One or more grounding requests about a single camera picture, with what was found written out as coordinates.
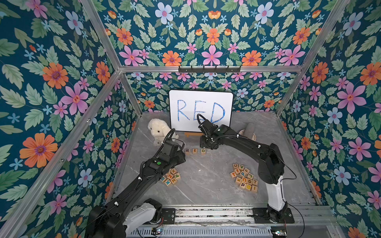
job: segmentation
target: pink flower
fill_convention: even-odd
[[[165,81],[168,81],[168,78],[172,78],[172,75],[170,72],[168,73],[160,73],[160,78],[164,78]]]
[[[199,83],[196,83],[196,80],[194,80],[193,83],[192,82],[189,83],[189,87],[192,89],[198,88],[198,85]]]
[[[63,96],[61,101],[66,105],[71,104],[69,109],[70,115],[74,115],[77,112],[77,107],[78,111],[84,113],[88,108],[87,103],[84,100],[87,99],[89,94],[86,92],[81,93],[81,86],[79,83],[74,84],[74,91],[69,86],[66,86],[65,90],[70,97]]]
[[[34,15],[37,18],[39,18],[40,16],[42,16],[45,19],[48,18],[46,14],[44,13],[44,11],[47,11],[48,9],[44,5],[41,5],[40,0],[29,0],[25,3],[25,5],[27,5],[30,9],[33,10]]]
[[[339,102],[337,107],[339,109],[345,108],[345,106],[348,104],[347,111],[352,114],[355,111],[355,104],[358,106],[365,105],[367,103],[365,99],[363,97],[358,97],[358,95],[362,94],[365,91],[365,87],[365,85],[361,85],[353,91],[353,83],[348,83],[346,86],[347,93],[343,91],[337,93],[338,98],[344,99],[343,101]]]
[[[214,45],[211,45],[209,47],[209,53],[204,51],[201,53],[201,55],[206,58],[206,59],[204,59],[203,64],[207,65],[210,63],[210,66],[212,66],[213,63],[214,64],[220,64],[219,59],[217,59],[217,58],[220,58],[222,56],[222,52],[221,51],[216,52],[216,47]]]
[[[193,45],[192,45],[192,43],[189,43],[189,46],[187,46],[187,49],[188,49],[188,53],[189,53],[189,52],[194,53],[194,51],[197,50],[197,48],[196,48],[196,44],[193,44]]]
[[[62,182],[62,179],[60,179],[64,174],[66,173],[66,170],[61,170],[58,172],[58,174],[56,175],[56,178],[53,180],[53,182],[51,182],[51,184],[49,185],[49,188],[48,188],[48,193],[51,193],[54,189],[54,184],[56,184],[57,186],[62,186],[64,183]]]
[[[66,195],[63,195],[61,197],[61,194],[58,194],[57,200],[50,202],[50,206],[51,206],[50,215],[53,214],[55,211],[57,211],[57,214],[61,213],[61,208],[66,207],[65,199],[66,199]]]
[[[89,153],[89,151],[93,151],[94,143],[91,142],[92,140],[85,141],[85,146],[82,148],[86,150],[86,154]]]
[[[228,89],[228,88],[231,88],[232,87],[232,82],[228,82],[227,80],[225,81],[225,83],[222,84],[222,88],[224,89]]]
[[[349,150],[349,154],[356,154],[356,158],[358,161],[362,161],[362,156],[365,156],[367,158],[372,157],[370,153],[366,151],[370,148],[370,143],[365,142],[364,144],[362,144],[362,140],[360,137],[356,138],[356,144],[353,141],[349,141],[348,144],[350,147],[354,148]]]
[[[188,75],[188,73],[176,73],[178,75],[178,80],[183,80],[184,82],[187,81],[187,78],[190,78],[191,76]]]
[[[293,65],[297,65],[299,63],[299,60],[298,58],[299,57],[302,57],[305,52],[304,51],[300,51],[300,45],[298,45],[297,47],[294,48],[294,51],[291,51],[290,49],[287,49],[286,52],[285,52],[285,55],[286,57],[283,57],[280,59],[280,63],[285,63],[285,65],[290,65],[291,63]]]
[[[54,111],[54,114],[55,115],[59,114],[61,118],[64,117],[64,114],[68,114],[67,110],[65,110],[67,109],[67,105],[63,105],[61,101],[58,102],[58,105],[57,104],[53,105],[53,107],[56,109]]]
[[[162,86],[163,86],[162,82],[161,81],[159,82],[159,81],[156,80],[156,82],[155,82],[155,88],[161,89]]]
[[[319,89],[320,89],[320,86],[317,86],[317,87],[312,86],[312,91],[310,91],[308,93],[308,95],[311,95],[311,97],[310,97],[311,101],[315,100],[315,102],[316,102],[317,101],[317,97],[322,94],[321,92],[319,92]]]
[[[347,87],[346,84],[348,83],[349,81],[347,80],[347,77],[339,78],[339,82],[336,84],[336,86],[338,86],[338,89],[341,90],[341,88],[345,89]]]
[[[309,171],[311,171],[314,168],[314,165],[311,162],[307,162],[307,168]]]
[[[310,108],[308,108],[308,110],[310,111],[308,114],[310,114],[311,116],[315,116],[316,115],[316,109],[317,109],[317,107],[315,107],[315,106],[311,106]]]
[[[371,192],[368,192],[368,202],[373,203],[375,208],[378,210],[381,206],[381,198],[379,197],[378,191],[374,191],[374,194]]]
[[[266,87],[266,84],[267,84],[266,79],[264,79],[264,80],[262,80],[262,81],[259,81],[259,83],[258,83],[259,88],[264,88],[264,87]]]
[[[307,89],[307,87],[309,87],[311,85],[309,80],[310,80],[309,76],[308,77],[306,77],[305,75],[303,76],[303,79],[300,81],[300,89],[301,90],[303,89],[305,91]]]
[[[333,139],[333,142],[330,142],[330,145],[332,145],[332,150],[336,150],[336,153],[340,153],[340,149],[344,149],[344,147],[341,144],[341,140],[337,141],[335,138]]]
[[[280,59],[282,56],[285,55],[285,51],[286,50],[282,50],[282,48],[280,48],[278,52],[275,52],[275,58]]]
[[[87,82],[87,78],[83,79],[81,77],[81,80],[78,81],[78,84],[81,85],[81,89],[85,89],[87,91],[87,87],[90,86],[90,84]]]
[[[378,181],[380,181],[381,179],[381,163],[380,162],[377,162],[376,163],[376,168],[373,168],[373,167],[369,167],[368,170],[369,172],[371,172],[372,174],[375,174],[372,176],[372,178],[370,179],[372,182],[374,183],[377,183]]]
[[[143,50],[139,50],[139,56],[142,56],[143,57],[143,59],[149,59],[149,52],[146,52],[146,50],[145,49],[143,49]]]
[[[302,147],[300,147],[299,148],[299,145],[296,143],[296,141],[295,141],[295,143],[292,143],[293,145],[294,145],[294,147],[295,147],[295,151],[297,152],[297,154],[298,154],[298,156],[299,156],[299,159],[300,160],[303,160],[303,155],[302,155],[302,153],[303,153],[303,148]]]
[[[252,78],[255,81],[257,80],[257,78],[262,78],[262,74],[259,72],[251,72],[251,75],[249,78]]]
[[[77,155],[78,155],[78,151],[76,150],[76,148],[78,148],[78,146],[79,146],[79,143],[77,143],[77,144],[75,145],[75,147],[73,148],[73,150],[72,150],[72,152],[70,153],[69,157],[67,158],[67,161],[71,161],[71,159],[72,159],[72,155],[74,155],[74,156],[77,156]]]
[[[128,46],[124,46],[125,52],[119,52],[120,56],[126,58],[124,60],[125,65],[130,65],[132,63],[133,66],[138,66],[138,63],[142,64],[144,61],[139,58],[139,50],[133,50],[131,53],[131,49]]]
[[[237,43],[230,44],[230,47],[227,50],[230,50],[230,53],[237,52],[238,46]]]
[[[243,79],[243,76],[246,74],[246,72],[239,72],[239,73],[234,73],[232,75],[232,78],[235,79],[235,81],[237,82],[238,80],[242,80]]]
[[[110,117],[112,115],[112,108],[108,106],[108,107],[105,107],[105,109],[106,109],[106,115]]]

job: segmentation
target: blue flower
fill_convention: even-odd
[[[64,224],[64,228],[62,229],[61,232],[66,233],[68,229],[69,229],[69,224]]]
[[[19,159],[15,158],[14,163],[10,164],[9,167],[14,167],[13,169],[17,170],[19,167],[23,166],[22,162],[23,162],[23,160],[19,160]]]
[[[104,20],[105,20],[105,21],[107,21],[107,22],[110,22],[110,21],[111,21],[109,15],[103,15],[103,16],[104,16]]]
[[[69,182],[70,182],[70,177],[68,176],[66,179],[64,179],[64,185],[68,185],[69,184]]]
[[[124,16],[123,15],[121,15],[120,13],[118,13],[118,16],[117,16],[118,18],[119,18],[119,20],[123,20],[124,18]]]
[[[46,112],[47,115],[49,115],[49,113],[52,113],[52,110],[53,108],[52,107],[49,107],[49,105],[46,106],[46,108],[43,108],[42,110],[44,112]]]
[[[30,52],[29,53],[29,51],[27,51],[27,50],[25,50],[25,57],[29,57],[29,60],[32,60],[32,59],[35,59],[36,57],[34,57],[33,55],[34,55],[34,53],[33,52]]]
[[[20,116],[16,116],[15,113],[12,113],[12,116],[8,116],[7,118],[12,120],[12,121],[11,121],[12,124],[13,124],[15,121],[16,121],[16,122],[20,122],[20,120],[18,120],[18,118],[20,118]]]
[[[173,10],[173,12],[171,14],[173,15],[173,17],[179,16],[179,12],[176,10]]]
[[[207,22],[207,21],[209,21],[209,20],[208,20],[208,16],[202,16],[202,19],[201,19],[201,20],[204,21],[204,23]]]

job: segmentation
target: gray marble surface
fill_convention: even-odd
[[[136,137],[133,141],[126,168],[118,188],[118,192],[130,184],[139,173],[140,163],[151,158],[158,147],[153,146],[154,138],[148,130],[148,122],[159,118],[170,124],[169,112],[143,113],[139,120]],[[296,173],[296,180],[284,180],[283,188],[288,202],[315,203],[312,194],[305,186],[295,161],[287,146],[287,142],[280,133],[282,128],[276,121],[272,112],[233,112],[231,128],[240,131],[246,128],[247,123],[255,124],[256,141],[265,144],[278,145],[285,163]],[[178,132],[179,139],[186,143],[186,148],[200,148],[199,137],[186,137],[183,132]],[[163,205],[176,204],[223,204],[223,203],[267,203],[266,185],[259,180],[258,193],[242,191],[235,185],[235,179],[230,177],[233,171],[232,164],[240,163],[251,170],[254,178],[259,180],[257,171],[258,163],[246,154],[222,145],[217,150],[208,150],[202,156],[186,156],[186,162],[176,166],[181,174],[181,180],[172,187],[166,187],[162,182],[153,185],[140,200],[153,198]],[[284,178],[293,178],[294,175],[285,167]]]

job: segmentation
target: plush lamb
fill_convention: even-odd
[[[148,123],[148,129],[151,131],[152,136],[155,138],[154,145],[161,145],[165,136],[171,130],[167,123],[160,119],[152,119]],[[172,138],[178,139],[179,135],[173,134]]]

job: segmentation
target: floral wallpaper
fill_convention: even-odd
[[[114,70],[78,1],[2,1],[0,29],[2,226]],[[135,116],[118,82],[18,237],[79,237]]]
[[[318,196],[350,238],[381,235],[380,8],[350,2],[282,113]]]

